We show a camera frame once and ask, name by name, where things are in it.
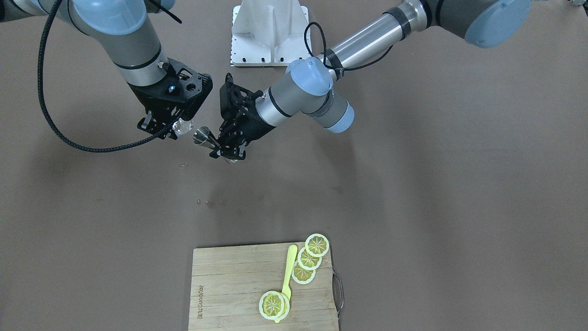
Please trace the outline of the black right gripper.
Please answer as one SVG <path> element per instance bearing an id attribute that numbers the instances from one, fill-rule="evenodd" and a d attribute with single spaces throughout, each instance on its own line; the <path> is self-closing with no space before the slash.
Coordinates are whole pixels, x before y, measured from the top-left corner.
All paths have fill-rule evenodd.
<path id="1" fill-rule="evenodd" d="M 149 86 L 130 86 L 145 107 L 145 117 L 138 122 L 137 128 L 154 135 L 167 127 L 158 137 L 177 140 L 194 129 L 192 119 L 212 91 L 214 82 L 209 74 L 198 73 L 172 58 L 164 62 L 162 69 L 164 77 L 159 82 Z M 180 119 L 174 117 L 174 109 L 181 113 Z"/>

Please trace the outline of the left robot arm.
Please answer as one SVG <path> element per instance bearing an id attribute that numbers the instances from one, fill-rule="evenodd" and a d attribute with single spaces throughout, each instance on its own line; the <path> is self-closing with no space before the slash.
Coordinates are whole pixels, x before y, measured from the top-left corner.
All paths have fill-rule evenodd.
<path id="1" fill-rule="evenodd" d="M 193 135 L 210 157 L 230 163 L 246 157 L 246 147 L 302 113 L 327 131 L 351 127 L 355 111 L 334 90 L 351 71 L 376 64 L 395 44 L 430 27 L 441 27 L 480 48 L 498 46 L 527 19 L 529 0 L 403 0 L 333 48 L 291 62 L 283 76 L 266 90 L 238 86 L 231 74 L 219 90 L 223 119 L 215 136 L 202 126 Z"/>

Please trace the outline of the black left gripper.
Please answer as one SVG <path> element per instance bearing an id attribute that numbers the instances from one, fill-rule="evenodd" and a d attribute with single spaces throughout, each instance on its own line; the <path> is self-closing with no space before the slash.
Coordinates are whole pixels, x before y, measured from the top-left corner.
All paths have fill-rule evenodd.
<path id="1" fill-rule="evenodd" d="M 209 134 L 213 159 L 225 158 L 231 162 L 244 160 L 248 143 L 258 140 L 275 128 L 262 119 L 256 107 L 263 92 L 255 92 L 238 86 L 231 73 L 226 74 L 225 83 L 219 89 L 220 114 L 223 123 L 219 135 Z"/>

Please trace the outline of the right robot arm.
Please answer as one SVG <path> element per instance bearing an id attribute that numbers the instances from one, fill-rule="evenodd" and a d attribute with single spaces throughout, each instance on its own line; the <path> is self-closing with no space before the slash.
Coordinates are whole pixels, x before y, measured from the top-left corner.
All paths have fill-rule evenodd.
<path id="1" fill-rule="evenodd" d="M 194 127 L 193 118 L 213 86 L 166 55 L 149 13 L 171 14 L 173 0 L 3 0 L 2 23 L 26 17 L 59 18 L 104 48 L 145 108 L 139 130 L 176 140 Z"/>

